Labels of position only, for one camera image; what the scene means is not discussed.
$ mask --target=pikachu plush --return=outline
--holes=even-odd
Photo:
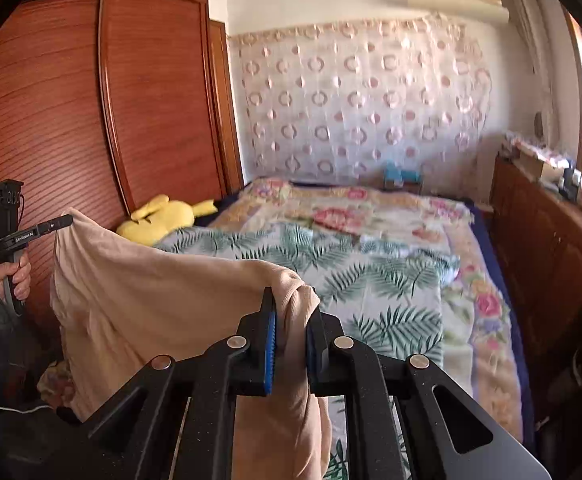
[[[217,213],[213,200],[190,206],[179,200],[158,195],[131,215],[117,228],[117,234],[142,245],[152,246],[180,227],[191,227],[195,218]]]

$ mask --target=beige cloth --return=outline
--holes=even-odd
[[[304,329],[319,303],[289,269],[259,260],[170,254],[125,240],[76,210],[57,232],[51,304],[88,418],[158,354],[185,359],[235,333],[270,286],[277,304],[273,393],[241,397],[233,479],[321,479],[331,440],[326,399],[309,393]]]

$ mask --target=wardrobe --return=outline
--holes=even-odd
[[[22,226],[73,206],[115,228],[157,194],[241,186],[220,32],[212,49],[207,0],[25,0],[0,29],[0,181],[24,182]],[[30,247],[41,324],[52,248]]]

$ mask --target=plush toy tail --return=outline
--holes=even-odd
[[[193,216],[196,218],[217,213],[217,208],[213,205],[213,200],[204,200],[204,202],[191,206],[191,209],[193,210]]]

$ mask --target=silver screw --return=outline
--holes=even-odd
[[[419,368],[423,370],[424,368],[428,368],[431,361],[428,360],[428,357],[422,354],[414,354],[408,360],[411,363],[411,366],[414,368]]]
[[[151,361],[151,366],[156,370],[166,370],[170,366],[171,358],[167,355],[158,355]]]
[[[241,335],[232,335],[231,337],[229,337],[226,340],[226,344],[230,347],[230,348],[244,348],[247,344],[247,340],[245,337],[242,337]]]
[[[353,346],[353,340],[345,335],[341,335],[337,338],[335,338],[335,346],[337,346],[338,348],[341,348],[343,350],[346,350],[347,348],[351,348]]]

